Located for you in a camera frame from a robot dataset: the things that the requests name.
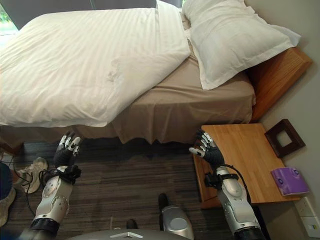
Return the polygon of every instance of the pillow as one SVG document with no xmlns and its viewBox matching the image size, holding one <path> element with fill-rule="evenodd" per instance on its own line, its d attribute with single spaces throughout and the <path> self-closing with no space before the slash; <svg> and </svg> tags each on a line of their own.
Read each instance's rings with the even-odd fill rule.
<svg viewBox="0 0 320 240">
<path fill-rule="evenodd" d="M 204 90 L 296 46 L 300 37 L 296 34 L 293 44 L 284 34 L 288 29 L 280 31 L 267 24 L 243 0 L 189 0 L 182 10 L 191 22 L 191 42 Z"/>
</svg>

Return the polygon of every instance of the white duvet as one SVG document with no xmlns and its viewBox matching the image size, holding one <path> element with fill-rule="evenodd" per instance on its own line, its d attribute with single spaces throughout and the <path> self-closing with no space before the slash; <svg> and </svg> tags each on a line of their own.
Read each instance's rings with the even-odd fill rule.
<svg viewBox="0 0 320 240">
<path fill-rule="evenodd" d="M 162 1 L 39 16 L 0 51 L 0 125 L 105 126 L 189 54 Z"/>
</svg>

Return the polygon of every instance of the picture frame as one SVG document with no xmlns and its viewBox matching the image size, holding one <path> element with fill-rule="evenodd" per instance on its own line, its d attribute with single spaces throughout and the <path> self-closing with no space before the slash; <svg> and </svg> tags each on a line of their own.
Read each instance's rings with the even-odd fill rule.
<svg viewBox="0 0 320 240">
<path fill-rule="evenodd" d="M 277 138 L 277 136 L 285 131 L 291 142 L 285 146 L 282 146 Z M 304 146 L 306 144 L 301 139 L 297 131 L 291 125 L 288 119 L 282 119 L 276 125 L 274 125 L 270 130 L 264 134 L 273 148 L 273 151 L 278 158 L 282 158 Z"/>
</svg>

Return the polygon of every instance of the beige bed sheet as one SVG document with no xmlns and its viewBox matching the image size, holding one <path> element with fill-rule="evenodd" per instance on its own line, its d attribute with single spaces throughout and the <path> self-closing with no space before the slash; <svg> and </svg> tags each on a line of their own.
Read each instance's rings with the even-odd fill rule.
<svg viewBox="0 0 320 240">
<path fill-rule="evenodd" d="M 185 28 L 189 23 L 182 18 Z M 149 143 L 192 143 L 201 125 L 248 123 L 255 102 L 254 89 L 244 72 L 213 90 L 203 90 L 193 54 L 105 127 L 0 127 L 0 143 L 11 147 L 25 141 L 54 142 L 74 131 L 83 138 L 119 137 L 122 143 L 144 138 Z"/>
</svg>

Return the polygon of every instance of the wooden nightstand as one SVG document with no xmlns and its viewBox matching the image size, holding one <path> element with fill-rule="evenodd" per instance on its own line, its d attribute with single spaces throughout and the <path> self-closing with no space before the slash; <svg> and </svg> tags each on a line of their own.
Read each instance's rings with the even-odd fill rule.
<svg viewBox="0 0 320 240">
<path fill-rule="evenodd" d="M 253 204 L 276 203 L 299 200 L 299 196 L 282 196 L 271 175 L 276 168 L 283 168 L 267 138 L 265 128 L 260 123 L 204 125 L 207 132 L 220 148 L 226 164 L 240 171 L 247 184 Z M 212 172 L 210 165 L 193 155 L 197 180 L 201 195 L 201 208 L 221 206 L 216 197 L 217 190 L 205 186 L 205 174 Z"/>
</svg>

